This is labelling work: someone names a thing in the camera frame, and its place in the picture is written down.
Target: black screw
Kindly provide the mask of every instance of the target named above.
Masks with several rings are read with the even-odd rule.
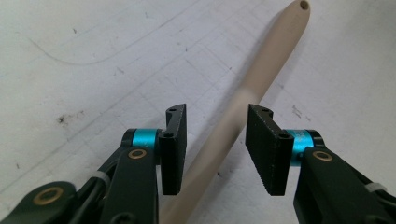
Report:
[[[132,213],[118,213],[110,221],[111,224],[136,224],[137,219]]]

